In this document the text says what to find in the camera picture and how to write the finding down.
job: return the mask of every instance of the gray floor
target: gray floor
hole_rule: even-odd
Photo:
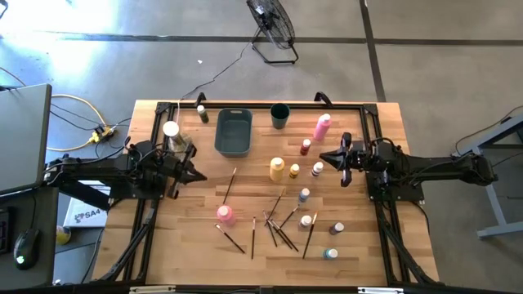
[[[365,36],[356,0],[281,2],[298,37]],[[523,38],[523,2],[517,0],[367,3],[375,38]],[[243,0],[13,2],[0,20],[0,32],[21,26],[77,33],[243,37],[251,36],[256,28]],[[0,42],[1,66],[28,84],[49,82],[54,93],[90,100],[110,123],[130,117],[136,99],[181,97],[227,66],[245,46],[239,42],[53,41],[39,35],[32,35],[31,43],[27,34],[6,36]],[[286,53],[270,44],[261,48],[269,54]],[[310,100],[316,91],[324,91],[333,100],[376,101],[366,45],[298,43],[296,48],[300,60],[287,67],[265,65],[252,50],[246,50],[239,63],[203,91],[209,99]],[[523,102],[521,47],[377,46],[377,52],[387,101],[400,103],[413,154],[445,156],[453,151],[456,140]],[[0,73],[0,83],[15,82]],[[75,101],[55,103],[96,118]],[[88,132],[51,118],[49,146],[80,145],[86,136]],[[110,152],[105,146],[100,150]],[[95,156],[92,146],[71,154]],[[47,153],[48,160],[58,156]],[[497,161],[507,154],[489,156]],[[522,159],[496,170],[501,177],[496,184],[500,201],[510,221],[523,221],[523,201],[507,198],[521,197]],[[423,187],[440,280],[455,286],[521,292],[523,233],[487,241],[476,237],[476,230],[495,224],[486,192],[454,181]],[[59,223],[66,207],[67,198],[60,198]],[[92,243],[98,235],[97,230],[74,233],[73,244],[78,245]],[[58,254],[55,277],[79,282],[92,249]],[[70,261],[78,264],[78,272],[69,272],[65,265]]]

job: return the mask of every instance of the wooden table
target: wooden table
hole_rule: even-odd
[[[136,102],[129,129],[131,142],[150,139],[157,102]],[[353,140],[363,140],[357,112],[329,112],[333,124],[324,142],[313,141],[309,154],[304,157],[299,154],[301,143],[303,139],[311,138],[323,110],[292,110],[286,128],[275,130],[271,126],[268,109],[253,109],[253,138],[248,156],[224,158],[214,149],[218,111],[208,110],[208,124],[201,123],[195,109],[182,109],[180,112],[181,129],[192,136],[198,148],[193,163],[208,180],[183,186],[177,200],[165,198],[161,201],[147,283],[386,285],[376,215],[373,204],[367,199],[363,174],[353,172],[353,181],[348,188],[340,187],[341,173],[329,165],[325,165],[319,177],[311,176],[312,166],[319,161],[319,153],[337,149],[344,131],[352,133]],[[408,152],[399,105],[378,103],[378,111],[383,135],[393,139]],[[273,157],[284,159],[286,174],[291,164],[299,164],[299,176],[296,179],[286,176],[280,183],[272,182],[269,178],[269,165]],[[245,255],[213,226],[217,222],[217,208],[223,201],[235,167],[238,170],[227,204],[233,207],[238,221],[227,232],[248,253]],[[262,210],[271,210],[284,187],[287,192],[275,211],[275,220],[278,223],[296,207],[299,191],[306,187],[311,190],[306,204],[284,228],[300,253],[291,251],[281,243],[278,236],[276,238],[280,245],[275,247],[268,229],[263,227]],[[122,201],[111,209],[93,278],[106,273],[127,246],[135,210],[134,200]],[[319,211],[318,219],[307,258],[303,260],[302,252],[308,233],[299,231],[297,223],[302,216],[313,215],[314,211]],[[426,273],[437,280],[431,241],[423,214],[412,203],[398,203],[398,212],[405,246]],[[251,260],[253,216],[258,222],[254,259]],[[336,221],[341,221],[345,230],[332,236],[328,229]],[[338,249],[339,257],[336,260],[326,261],[321,257],[323,250],[328,247]],[[394,251],[392,254],[396,276],[399,277],[396,254]],[[139,248],[135,272],[140,259]]]

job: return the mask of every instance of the small paint bottle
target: small paint bottle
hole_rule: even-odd
[[[312,224],[311,216],[303,216],[300,219],[300,222],[297,224],[299,230],[305,231],[309,229],[309,226]]]
[[[300,148],[300,154],[301,155],[307,155],[309,153],[309,148],[311,147],[311,140],[305,139],[302,143],[302,147]]]
[[[345,229],[345,225],[338,222],[329,228],[329,233],[331,235],[335,235],[335,234],[341,233],[343,231],[343,229]]]
[[[209,122],[209,116],[207,115],[207,111],[203,105],[198,105],[198,107],[196,107],[196,111],[198,111],[199,117],[202,119],[202,123]]]
[[[270,179],[280,181],[284,177],[285,162],[282,158],[273,158],[270,161]]]
[[[333,248],[325,249],[324,251],[324,259],[332,260],[337,257],[337,250]]]
[[[297,177],[297,174],[300,172],[300,166],[297,164],[293,164],[290,168],[290,172],[288,176],[291,177],[291,179],[294,179]]]
[[[329,130],[331,123],[332,121],[330,120],[329,114],[320,116],[320,119],[318,119],[318,124],[316,125],[316,129],[314,130],[314,140],[323,140],[325,138],[325,134],[327,134],[327,131]]]
[[[321,171],[324,170],[324,164],[323,163],[316,163],[313,168],[312,168],[312,171],[311,171],[311,174],[313,176],[319,176]]]
[[[307,188],[303,188],[302,191],[300,191],[300,195],[297,197],[298,204],[305,203],[309,198],[309,195],[311,195],[311,191]]]
[[[217,217],[222,224],[229,227],[235,225],[236,223],[236,218],[232,212],[232,209],[226,205],[220,206],[220,208],[218,208]]]

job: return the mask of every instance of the dark green cup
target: dark green cup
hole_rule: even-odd
[[[291,114],[291,109],[288,105],[283,103],[276,103],[270,107],[270,116],[272,118],[272,127],[281,130],[287,123],[288,116]]]

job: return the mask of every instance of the fan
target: fan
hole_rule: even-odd
[[[253,50],[259,54],[267,64],[293,64],[297,61],[298,55],[294,50],[294,29],[287,12],[278,0],[247,0],[247,6],[253,14],[254,20],[258,24],[258,30],[254,35]],[[269,40],[279,49],[293,49],[295,60],[276,60],[270,61],[254,46],[254,40],[263,32]]]

